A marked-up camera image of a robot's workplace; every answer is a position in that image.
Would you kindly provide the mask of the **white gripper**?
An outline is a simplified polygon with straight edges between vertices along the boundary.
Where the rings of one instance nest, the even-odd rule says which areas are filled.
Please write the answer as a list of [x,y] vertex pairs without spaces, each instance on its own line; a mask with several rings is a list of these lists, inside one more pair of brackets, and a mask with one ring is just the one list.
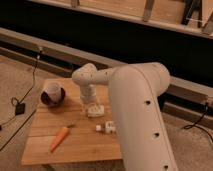
[[87,85],[80,87],[80,99],[83,109],[86,110],[90,105],[97,103],[97,94],[95,85]]

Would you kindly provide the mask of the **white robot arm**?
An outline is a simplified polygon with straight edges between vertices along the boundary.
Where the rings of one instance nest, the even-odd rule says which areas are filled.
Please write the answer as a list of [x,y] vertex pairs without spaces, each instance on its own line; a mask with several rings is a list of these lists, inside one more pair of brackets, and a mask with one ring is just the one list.
[[126,171],[179,171],[158,104],[170,84],[164,65],[151,62],[98,70],[89,63],[75,70],[72,80],[86,103],[96,100],[96,85],[108,87]]

